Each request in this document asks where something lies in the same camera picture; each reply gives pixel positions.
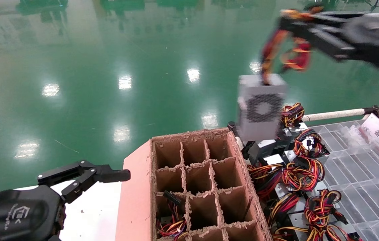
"black connector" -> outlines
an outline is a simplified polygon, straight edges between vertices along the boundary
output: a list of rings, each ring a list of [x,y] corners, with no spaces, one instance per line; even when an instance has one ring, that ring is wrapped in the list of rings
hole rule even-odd
[[[176,195],[172,194],[171,192],[167,190],[164,191],[164,197],[166,197],[172,203],[176,204],[176,206],[180,206],[182,204],[182,201],[180,201],[180,199],[177,198]]]
[[[294,158],[295,166],[301,167],[303,169],[309,169],[309,161],[303,157]]]
[[[361,241],[361,237],[358,235],[357,232],[354,233],[348,233],[347,237],[349,237],[353,241]]]
[[[333,204],[334,200],[337,198],[337,195],[335,193],[332,193],[327,200],[327,204]]]
[[[332,208],[332,215],[334,216],[334,218],[344,224],[349,224],[349,222],[347,221],[347,219],[344,217],[344,215],[342,215],[341,213],[337,212],[337,210],[335,208]]]

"wire bundle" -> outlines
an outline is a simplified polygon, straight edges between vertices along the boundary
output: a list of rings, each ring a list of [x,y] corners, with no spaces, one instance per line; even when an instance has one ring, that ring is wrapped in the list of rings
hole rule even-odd
[[[282,228],[277,229],[274,232],[274,234],[272,235],[272,239],[274,241],[288,241],[284,237],[292,236],[292,234],[285,232],[287,230],[308,233],[309,235],[308,235],[307,241],[322,241],[322,237],[325,232],[325,231],[319,231],[318,229],[315,229],[313,226],[309,226],[308,229],[303,229],[299,227],[282,227]]]
[[[307,147],[309,149],[306,149],[303,146],[303,141],[307,138],[309,139],[307,140]],[[329,155],[329,151],[322,144],[322,137],[313,129],[304,130],[295,138],[294,152],[299,157],[310,159],[316,159],[324,155]]]
[[[265,198],[269,196],[270,192],[274,190],[274,187],[280,181],[282,176],[281,164],[272,164],[261,167],[248,166],[249,174],[255,183],[256,191],[259,198]]]
[[[307,199],[304,215],[310,224],[323,229],[328,225],[330,214],[342,216],[333,206],[341,200],[341,193],[335,190],[329,191],[328,189],[323,189],[319,192],[319,196]]]
[[[285,105],[280,110],[280,120],[285,128],[292,128],[299,126],[301,119],[304,116],[304,107],[301,103],[295,103],[294,105]]]
[[[303,158],[303,160],[305,161],[301,166],[289,163],[286,168],[283,168],[282,164],[261,167],[248,166],[249,174],[258,186],[256,190],[259,198],[263,199],[269,196],[280,180],[289,185],[293,191],[313,191],[317,183],[323,180],[325,170],[318,160],[307,158]]]
[[[288,193],[284,195],[279,201],[276,200],[274,205],[269,208],[269,216],[267,218],[267,224],[271,227],[278,216],[287,213],[291,208],[295,207],[299,200],[298,194]]]
[[[173,237],[174,238],[173,240],[177,241],[179,237],[185,236],[186,234],[188,234],[188,232],[186,232],[186,221],[183,217],[182,219],[180,219],[177,205],[172,203],[169,200],[167,201],[168,201],[168,207],[171,210],[172,221],[171,223],[168,223],[163,226],[161,224],[161,220],[157,218],[156,226],[157,226],[158,233],[162,237]]]
[[[316,159],[304,158],[303,160],[305,160],[304,165],[307,168],[296,166],[296,163],[288,163],[283,170],[282,181],[293,191],[311,192],[317,183],[324,179],[325,170],[322,163]]]
[[[340,233],[344,236],[345,241],[355,241],[351,238],[342,228],[336,226],[335,224],[328,224],[325,229],[325,235],[327,235],[333,241],[342,241],[342,239],[337,235],[334,229],[338,229]]]

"cardboard compartment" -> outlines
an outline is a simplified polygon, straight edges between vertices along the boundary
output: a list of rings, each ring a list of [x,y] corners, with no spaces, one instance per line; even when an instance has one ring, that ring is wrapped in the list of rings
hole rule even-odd
[[[157,191],[183,192],[180,168],[157,170]]]
[[[235,158],[228,158],[224,162],[216,163],[213,165],[213,169],[218,189],[242,185],[237,173]]]
[[[182,201],[180,207],[178,207],[179,220],[182,220],[183,214],[185,212],[185,197],[183,195],[176,195]],[[156,196],[156,217],[160,218],[163,224],[171,223],[171,209],[168,205],[167,198],[163,196]]]
[[[199,235],[195,234],[192,236],[192,241],[223,241],[222,231],[220,229],[209,231],[207,234],[204,234],[202,238]]]
[[[191,230],[217,225],[217,211],[213,194],[189,199],[189,206],[192,211],[189,214]]]
[[[180,142],[154,142],[157,169],[172,168],[180,164]]]
[[[223,160],[230,157],[226,136],[206,139],[206,141],[210,150],[210,159]]]
[[[207,151],[204,148],[204,140],[195,142],[183,142],[183,160],[186,166],[191,163],[202,163],[207,160]]]
[[[229,241],[260,241],[264,240],[256,223],[245,226],[227,227]]]
[[[251,208],[253,202],[256,201],[257,200],[252,200],[249,203],[249,199],[246,197],[243,187],[234,189],[229,194],[226,192],[220,193],[219,204],[224,212],[225,223],[231,224],[235,222],[252,221],[252,209],[249,208]]]
[[[186,191],[196,195],[198,192],[210,191],[212,182],[209,176],[209,166],[207,163],[202,167],[188,168],[186,171]]]

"wire connector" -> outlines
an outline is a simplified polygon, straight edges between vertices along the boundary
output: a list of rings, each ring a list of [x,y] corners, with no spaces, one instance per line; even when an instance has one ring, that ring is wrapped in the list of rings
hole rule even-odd
[[[353,241],[362,241],[362,238],[359,237],[358,233],[357,232],[354,232],[354,233],[348,233],[347,234],[347,237],[349,237],[351,240]]]
[[[180,199],[177,198],[176,195],[172,194],[171,192],[167,190],[164,191],[164,197],[166,197],[172,203],[176,204],[176,206],[180,206],[182,204],[182,201],[180,201]]]
[[[332,209],[332,215],[334,216],[334,218],[344,224],[348,224],[349,222],[347,221],[346,217],[344,217],[344,215],[342,215],[340,212],[337,212],[337,210],[335,208]]]

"robotic arm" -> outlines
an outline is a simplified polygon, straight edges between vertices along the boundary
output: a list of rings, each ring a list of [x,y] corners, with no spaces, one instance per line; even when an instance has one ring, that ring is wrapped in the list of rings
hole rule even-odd
[[[268,80],[265,79],[268,79],[267,75],[271,72],[271,61],[277,52],[277,45],[287,33],[292,33],[296,44],[305,40],[312,48],[319,49],[336,61],[360,60],[379,68],[378,15],[318,12],[313,9],[309,13],[300,13],[296,10],[282,11],[278,28],[262,52],[264,83],[268,84]],[[303,48],[298,50],[299,55],[306,53]],[[296,65],[293,68],[302,70],[300,67]]]
[[[71,203],[96,182],[130,180],[129,170],[112,170],[86,160],[38,176],[37,188],[0,192],[0,241],[60,241],[65,204]],[[50,186],[75,180],[59,195]]]

